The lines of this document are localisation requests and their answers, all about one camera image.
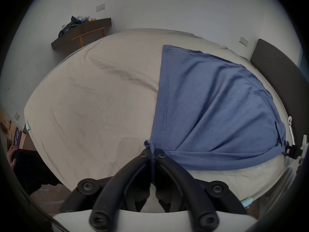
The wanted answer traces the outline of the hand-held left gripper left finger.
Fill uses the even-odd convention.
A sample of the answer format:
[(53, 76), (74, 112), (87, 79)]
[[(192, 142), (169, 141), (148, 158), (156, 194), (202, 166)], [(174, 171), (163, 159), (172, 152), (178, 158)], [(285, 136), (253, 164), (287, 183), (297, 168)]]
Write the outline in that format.
[(150, 196), (152, 152), (144, 149), (114, 176), (99, 180), (83, 179), (60, 207), (61, 215), (90, 210), (87, 227), (114, 231), (119, 210), (141, 212)]

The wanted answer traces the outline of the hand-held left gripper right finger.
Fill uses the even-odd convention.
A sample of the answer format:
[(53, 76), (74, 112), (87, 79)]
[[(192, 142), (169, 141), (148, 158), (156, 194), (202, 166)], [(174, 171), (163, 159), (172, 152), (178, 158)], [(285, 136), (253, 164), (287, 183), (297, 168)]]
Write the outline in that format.
[(217, 211), (247, 215), (241, 201), (222, 181), (195, 179), (163, 150), (155, 150), (156, 197), (166, 212), (187, 210), (192, 231), (214, 231)]

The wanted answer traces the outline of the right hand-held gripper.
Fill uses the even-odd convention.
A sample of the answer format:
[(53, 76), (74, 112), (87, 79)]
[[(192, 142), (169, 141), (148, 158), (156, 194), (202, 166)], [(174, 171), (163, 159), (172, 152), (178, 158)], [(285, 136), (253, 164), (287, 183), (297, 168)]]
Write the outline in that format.
[[(307, 141), (307, 135), (303, 135), (302, 146), (300, 147), (301, 156), (299, 157), (299, 164), (302, 164), (302, 162), (303, 162), (303, 160), (306, 156), (308, 147), (309, 147), (309, 143)], [(297, 145), (287, 145), (286, 146), (286, 155), (291, 159), (297, 159), (297, 157), (298, 157), (297, 154), (296, 154), (297, 150), (298, 150)]]

